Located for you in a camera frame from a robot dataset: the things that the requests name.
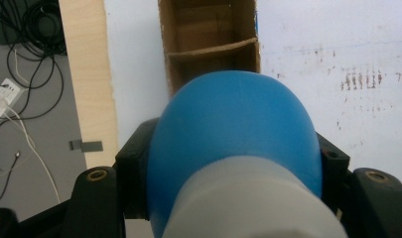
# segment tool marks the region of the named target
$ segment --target white power outlet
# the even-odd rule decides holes
[[[7,106],[12,107],[23,92],[24,90],[11,79],[3,80],[0,86],[0,117],[5,113]]]

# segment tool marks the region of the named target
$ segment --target gray tape piece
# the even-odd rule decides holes
[[[102,151],[102,142],[83,142],[82,140],[69,141],[69,148],[71,151],[81,150],[83,153],[86,152],[100,152]]]

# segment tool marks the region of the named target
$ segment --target white cylinder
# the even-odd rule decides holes
[[[346,237],[334,214],[288,170],[230,157],[192,175],[176,199],[165,238]]]

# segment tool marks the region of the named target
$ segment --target brown box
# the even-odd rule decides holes
[[[208,72],[259,72],[254,0],[159,0],[159,10],[172,95]]]

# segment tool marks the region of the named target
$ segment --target blue object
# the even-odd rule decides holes
[[[299,99],[268,76],[209,73],[179,91],[152,139],[147,192],[155,237],[162,236],[176,196],[192,174],[239,155],[272,160],[321,196],[318,138]]]

